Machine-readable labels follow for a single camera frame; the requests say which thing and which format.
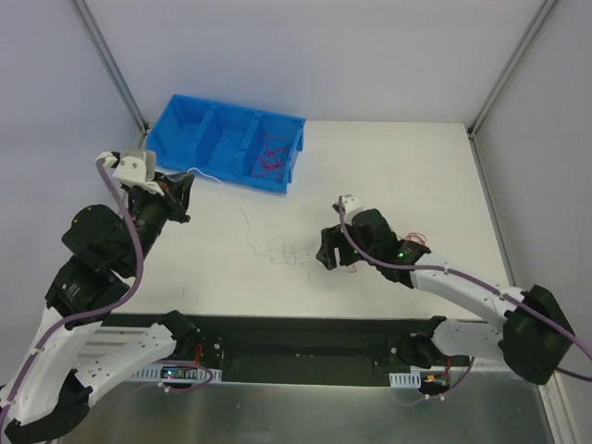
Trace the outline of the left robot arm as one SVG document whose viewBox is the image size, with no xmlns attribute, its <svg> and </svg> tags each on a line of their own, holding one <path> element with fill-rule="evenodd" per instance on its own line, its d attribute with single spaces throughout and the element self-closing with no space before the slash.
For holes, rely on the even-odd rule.
<svg viewBox="0 0 592 444">
<path fill-rule="evenodd" d="M 135 248 L 123 217 L 103 204 L 73 218 L 62 238 L 71 251 L 45 296 L 29 357 L 1 389 L 1 428 L 12 443 L 41 443 L 76 428 L 118 384 L 159 360 L 192 361 L 197 329 L 179 311 L 158 317 L 138 339 L 90 363 L 79 355 L 130 290 Z"/>
</svg>

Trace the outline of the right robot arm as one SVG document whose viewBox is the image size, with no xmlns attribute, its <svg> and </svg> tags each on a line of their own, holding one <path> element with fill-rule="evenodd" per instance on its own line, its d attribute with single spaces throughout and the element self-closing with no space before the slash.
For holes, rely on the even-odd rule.
<svg viewBox="0 0 592 444">
<path fill-rule="evenodd" d="M 386 280 L 436 295 L 478 317 L 433 316 L 397 347 L 407 364 L 430 368 L 446 357 L 505 363 L 539 386 L 560 369 L 576 337 L 554 295 L 538 285 L 503 286 L 460 269 L 425 244 L 400 238 L 376 209 L 351 196 L 333 204 L 339 223 L 321 231 L 317 260 L 328 270 L 364 261 Z"/>
</svg>

